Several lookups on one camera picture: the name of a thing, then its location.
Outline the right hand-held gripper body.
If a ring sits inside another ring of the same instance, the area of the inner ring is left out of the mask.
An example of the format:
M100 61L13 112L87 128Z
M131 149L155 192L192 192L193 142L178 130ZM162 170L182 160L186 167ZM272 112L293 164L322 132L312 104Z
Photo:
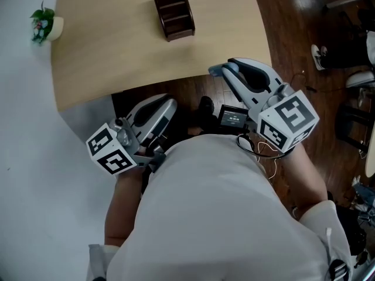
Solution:
M286 153L309 136L319 117L305 94L276 80L278 88L268 97L249 128Z

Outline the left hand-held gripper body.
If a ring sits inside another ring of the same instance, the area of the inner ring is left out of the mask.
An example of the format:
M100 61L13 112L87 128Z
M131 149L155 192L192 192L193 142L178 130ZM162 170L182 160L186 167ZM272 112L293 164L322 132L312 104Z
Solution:
M166 158L160 146L141 143L125 118L103 124L86 146L91 160L112 176L133 167L148 166L155 172Z

